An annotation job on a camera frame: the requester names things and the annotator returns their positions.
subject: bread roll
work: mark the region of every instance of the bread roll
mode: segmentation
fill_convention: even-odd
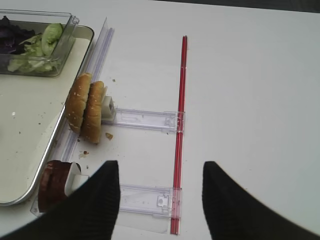
[[[88,100],[92,75],[81,74],[74,81],[65,101],[65,115],[72,131],[79,134]]]
[[[101,137],[101,111],[106,88],[102,81],[91,83],[80,135],[98,144]]]

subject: white table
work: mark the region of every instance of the white table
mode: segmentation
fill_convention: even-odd
[[[101,78],[119,107],[177,110],[188,35],[179,238],[210,239],[201,200],[204,161],[216,161],[271,209],[320,234],[320,16],[142,0],[37,2],[1,7],[71,12],[96,34],[108,16],[115,35]],[[93,155],[118,159],[122,183],[172,185],[174,135],[110,131],[118,137]],[[0,235],[34,219],[30,205],[1,208]],[[169,238],[175,236],[119,225],[112,237]]]

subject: tray rim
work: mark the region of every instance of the tray rim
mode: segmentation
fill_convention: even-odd
[[[92,35],[91,35],[91,38],[90,38],[90,42],[88,44],[88,47],[85,51],[85,54],[84,54],[84,57],[81,61],[81,64],[80,64],[80,67],[76,73],[76,75],[79,75],[79,73],[82,72],[82,70],[84,69],[84,67],[86,66],[86,63],[87,63],[87,59],[88,57],[90,56],[90,51],[91,51],[91,48],[93,46],[93,40],[94,40],[94,37],[95,37],[95,31],[89,27],[89,26],[85,26],[85,25],[78,25],[76,28],[86,28],[86,29],[89,29],[91,32],[92,32]],[[38,183],[38,180],[40,178],[40,173],[42,173],[42,171],[44,170],[44,167],[45,167],[45,163],[48,161],[48,158],[49,158],[49,155],[51,153],[51,150],[53,148],[53,145],[54,145],[54,142],[55,142],[55,139],[58,135],[58,133],[60,132],[60,129],[61,129],[61,126],[62,126],[62,123],[64,122],[64,115],[65,115],[65,108],[66,108],[66,105],[64,104],[63,105],[63,108],[59,114],[59,117],[56,121],[56,124],[53,128],[53,131],[52,131],[52,134],[50,136],[50,139],[49,139],[49,142],[43,152],[43,155],[42,155],[42,158],[41,158],[41,161],[39,163],[39,166],[35,172],[35,175],[33,176],[33,180],[32,180],[32,183],[30,184],[30,186],[28,187],[28,189],[25,191],[24,194],[22,194],[20,197],[16,198],[15,200],[12,200],[12,201],[8,201],[8,202],[0,202],[0,207],[8,207],[8,206],[12,206],[12,205],[16,205],[16,204],[19,204],[21,202],[24,202],[25,200],[27,200],[34,192],[36,186],[37,186],[37,183]]]

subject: white surface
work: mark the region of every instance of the white surface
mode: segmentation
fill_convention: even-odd
[[[58,77],[1,75],[0,202],[31,186],[89,43],[76,38]]]
[[[1,7],[15,6],[30,8],[19,0]],[[138,0],[33,6],[72,12],[95,32],[108,16],[115,33],[101,78],[119,107],[177,109],[182,36],[188,35],[178,238],[210,239],[201,202],[204,161],[217,161],[267,206],[320,234],[319,15]],[[174,142],[172,135],[149,132],[143,139],[135,129],[108,131],[117,137],[101,153],[88,150],[87,158],[118,159],[123,183],[172,183],[174,145],[165,139]],[[0,209],[0,232],[30,220],[26,208]],[[173,238],[119,225],[112,237]]]

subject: salad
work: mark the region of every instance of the salad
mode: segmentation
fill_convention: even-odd
[[[0,19],[0,54],[26,56],[25,59],[11,59],[6,63],[10,72],[22,73],[48,72],[57,68],[59,61],[29,60],[27,56],[49,57],[54,51],[62,33],[60,23],[49,24],[43,33],[36,34],[34,30],[21,29],[10,23],[4,16]]]

